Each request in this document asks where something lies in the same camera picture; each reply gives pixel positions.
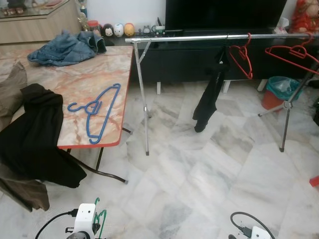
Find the black cabinet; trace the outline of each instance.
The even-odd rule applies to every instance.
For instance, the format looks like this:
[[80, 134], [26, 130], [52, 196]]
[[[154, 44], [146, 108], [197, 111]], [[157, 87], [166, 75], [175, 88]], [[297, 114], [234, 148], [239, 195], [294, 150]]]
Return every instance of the black cabinet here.
[[[187, 82], [208, 80], [205, 69], [214, 62], [214, 56], [223, 45], [244, 45], [246, 40], [208, 40], [208, 41], [183, 41], [183, 42], [158, 42], [152, 43], [142, 63], [142, 75], [145, 82]], [[301, 79], [307, 71], [279, 60], [265, 53], [266, 47], [272, 45], [294, 46], [301, 44], [300, 39], [253, 39], [247, 47], [248, 55], [253, 67], [253, 79], [268, 79], [272, 76], [286, 76]], [[139, 54], [143, 53], [146, 44], [139, 44]], [[316, 56], [318, 41], [307, 46], [308, 53]], [[298, 59], [286, 54], [287, 59], [310, 68], [312, 61]], [[245, 79], [245, 75], [237, 67], [231, 57], [230, 71], [226, 80]], [[138, 80], [135, 57], [132, 61], [131, 80]]]

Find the blue hanger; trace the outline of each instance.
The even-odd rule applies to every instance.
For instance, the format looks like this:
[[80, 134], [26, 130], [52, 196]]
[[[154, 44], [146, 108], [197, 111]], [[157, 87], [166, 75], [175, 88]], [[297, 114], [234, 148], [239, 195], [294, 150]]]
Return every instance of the blue hanger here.
[[[119, 91], [120, 91], [120, 88], [121, 88], [121, 84], [115, 83], [113, 86], [110, 86], [110, 87], [108, 87], [107, 89], [105, 89], [94, 101], [89, 102], [89, 103], [88, 103], [87, 105], [85, 105], [85, 106], [79, 106], [79, 107], [76, 108], [76, 109], [72, 109], [72, 108], [71, 108], [72, 106], [77, 105], [76, 102], [69, 104], [68, 110], [69, 110], [70, 112], [75, 112], [75, 111], [79, 111], [80, 109], [84, 109], [85, 112], [87, 113], [88, 116], [87, 116], [87, 119], [86, 119], [86, 132], [87, 132], [87, 134], [88, 134], [88, 136], [89, 136], [90, 138], [97, 138], [96, 141], [93, 141], [92, 139], [89, 139], [89, 141], [90, 141], [91, 144], [97, 144], [98, 142], [100, 142], [100, 140], [101, 140], [101, 138], [102, 138], [102, 135], [103, 135], [103, 132], [104, 132], [104, 129], [105, 129], [105, 126], [106, 126], [106, 123], [107, 123], [107, 121], [108, 121], [108, 119], [109, 119], [109, 116], [110, 116], [110, 113], [111, 113], [111, 109], [112, 109], [113, 104], [114, 104], [114, 102], [115, 102], [115, 99], [116, 99], [116, 97], [117, 97], [117, 95], [118, 95], [118, 93], [119, 93]], [[100, 131], [100, 134], [99, 134], [99, 135], [90, 134], [90, 128], [89, 128], [89, 125], [90, 125], [90, 117], [91, 117], [92, 115], [96, 115], [96, 114], [99, 112], [100, 107], [101, 107], [101, 105], [102, 105], [102, 101], [99, 101], [99, 99], [100, 99], [109, 89], [116, 89], [116, 92], [115, 92], [115, 95], [114, 95], [114, 97], [113, 97], [113, 100], [112, 100], [112, 102], [111, 102], [111, 104], [110, 104], [108, 113], [106, 114], [106, 117], [105, 117], [104, 123], [103, 123], [103, 125], [102, 125], [102, 129], [101, 129], [101, 131]]]

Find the red bucket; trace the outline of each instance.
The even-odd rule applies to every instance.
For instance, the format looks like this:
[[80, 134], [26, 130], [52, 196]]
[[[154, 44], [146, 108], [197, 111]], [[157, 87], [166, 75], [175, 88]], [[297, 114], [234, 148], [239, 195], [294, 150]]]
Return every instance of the red bucket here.
[[275, 96], [271, 91], [266, 90], [266, 93], [264, 94], [264, 98], [263, 98], [263, 101], [261, 102], [261, 105], [265, 109], [270, 110], [276, 106], [281, 105], [283, 102], [284, 102], [283, 100], [278, 99], [277, 96]]

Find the trash bin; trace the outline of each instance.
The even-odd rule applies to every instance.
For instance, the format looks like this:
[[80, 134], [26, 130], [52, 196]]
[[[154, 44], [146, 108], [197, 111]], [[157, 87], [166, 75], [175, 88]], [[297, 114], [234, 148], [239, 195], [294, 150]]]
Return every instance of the trash bin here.
[[[269, 78], [266, 86], [266, 93], [264, 94], [261, 105], [267, 110], [281, 105], [284, 101], [289, 100], [299, 84], [298, 81], [284, 76]], [[301, 91], [298, 93], [295, 100], [298, 99], [300, 94]]]

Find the marble floor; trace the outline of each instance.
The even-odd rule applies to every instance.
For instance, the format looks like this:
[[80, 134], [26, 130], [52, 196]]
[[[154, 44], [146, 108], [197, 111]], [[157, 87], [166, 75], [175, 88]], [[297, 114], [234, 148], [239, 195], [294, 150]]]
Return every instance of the marble floor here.
[[[107, 239], [227, 239], [239, 231], [229, 216], [253, 214], [277, 239], [319, 238], [319, 190], [309, 179], [319, 174], [319, 127], [310, 107], [319, 91], [306, 88], [291, 112], [286, 148], [278, 145], [285, 112], [258, 117], [263, 110], [259, 82], [232, 82], [221, 93], [217, 112], [206, 130], [195, 133], [193, 111], [207, 83], [146, 85], [151, 110], [150, 155], [145, 156], [143, 107], [140, 90], [128, 94], [121, 144], [105, 148], [101, 171], [129, 180], [128, 185], [88, 172], [77, 189], [47, 183], [51, 207], [27, 212], [0, 195], [0, 238], [33, 239], [56, 214], [81, 203], [100, 202], [107, 210], [102, 238]], [[98, 149], [72, 150], [95, 165]], [[238, 216], [245, 226], [257, 225]], [[43, 239], [63, 239], [74, 218], [50, 224]]]

